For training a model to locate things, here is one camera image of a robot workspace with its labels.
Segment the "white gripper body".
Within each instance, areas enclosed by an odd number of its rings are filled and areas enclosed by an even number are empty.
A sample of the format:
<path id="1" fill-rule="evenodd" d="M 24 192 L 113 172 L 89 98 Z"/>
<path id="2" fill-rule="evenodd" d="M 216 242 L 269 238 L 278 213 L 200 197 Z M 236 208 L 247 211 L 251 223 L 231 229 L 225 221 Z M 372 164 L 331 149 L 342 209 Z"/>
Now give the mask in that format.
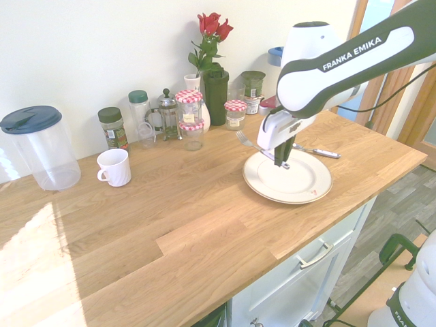
<path id="1" fill-rule="evenodd" d="M 295 136 L 303 120 L 293 117 L 286 110 L 269 114 L 262 121 L 257 144 L 263 149 L 274 149 Z"/>

